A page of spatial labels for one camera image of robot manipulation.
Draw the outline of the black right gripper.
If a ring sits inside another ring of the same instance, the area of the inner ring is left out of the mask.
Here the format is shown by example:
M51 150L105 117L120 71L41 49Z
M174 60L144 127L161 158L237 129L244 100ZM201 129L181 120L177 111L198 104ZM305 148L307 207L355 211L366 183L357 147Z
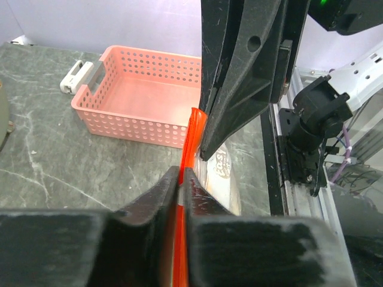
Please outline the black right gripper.
M282 1L275 20L278 54L271 103L278 103L290 86L307 14L328 32L353 35L382 24L382 0Z

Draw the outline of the pink perforated plastic basket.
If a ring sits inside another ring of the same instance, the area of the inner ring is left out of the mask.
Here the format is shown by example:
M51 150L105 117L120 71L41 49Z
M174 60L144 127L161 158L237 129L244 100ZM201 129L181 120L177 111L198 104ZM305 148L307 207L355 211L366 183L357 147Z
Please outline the pink perforated plastic basket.
M182 148L201 70L199 57L112 45L71 106L91 134Z

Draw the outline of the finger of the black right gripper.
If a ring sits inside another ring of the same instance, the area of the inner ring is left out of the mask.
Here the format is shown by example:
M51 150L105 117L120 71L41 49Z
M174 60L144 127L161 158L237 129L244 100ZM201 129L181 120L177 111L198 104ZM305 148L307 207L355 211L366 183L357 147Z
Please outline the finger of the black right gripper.
M282 35L282 1L244 1L233 54L207 112L200 145L203 160L270 103Z

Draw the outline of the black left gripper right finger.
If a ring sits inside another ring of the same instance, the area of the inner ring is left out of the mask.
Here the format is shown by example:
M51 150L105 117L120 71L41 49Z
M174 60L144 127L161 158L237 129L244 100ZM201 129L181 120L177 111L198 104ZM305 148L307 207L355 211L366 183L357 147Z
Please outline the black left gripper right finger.
M348 256L322 220L234 216L214 264L215 286L355 286Z

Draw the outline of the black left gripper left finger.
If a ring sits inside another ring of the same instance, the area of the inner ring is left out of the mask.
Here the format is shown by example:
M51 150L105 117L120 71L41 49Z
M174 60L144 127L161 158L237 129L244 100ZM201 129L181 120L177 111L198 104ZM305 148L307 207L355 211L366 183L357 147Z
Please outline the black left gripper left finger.
M170 286L178 176L114 212L1 210L1 285Z

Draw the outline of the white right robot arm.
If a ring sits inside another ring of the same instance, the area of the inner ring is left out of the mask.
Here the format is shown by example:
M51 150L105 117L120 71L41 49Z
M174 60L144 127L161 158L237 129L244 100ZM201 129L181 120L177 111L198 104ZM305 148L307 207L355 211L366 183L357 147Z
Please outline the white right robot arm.
M303 26L352 35L382 24L381 1L202 1L199 107L208 119L200 154L223 142L271 103L293 76ZM382 48L317 78L280 113L290 179L317 196L326 180L326 142L382 88Z

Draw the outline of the orange zip top bag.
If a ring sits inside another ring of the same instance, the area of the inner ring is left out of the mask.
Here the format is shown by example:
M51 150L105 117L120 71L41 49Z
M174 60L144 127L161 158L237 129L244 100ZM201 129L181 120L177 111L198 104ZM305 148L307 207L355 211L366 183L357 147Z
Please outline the orange zip top bag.
M208 116L193 108L180 166L180 191L174 240L173 286L215 286L214 264L226 239L224 224L241 214L241 201L225 144L208 160L200 145Z

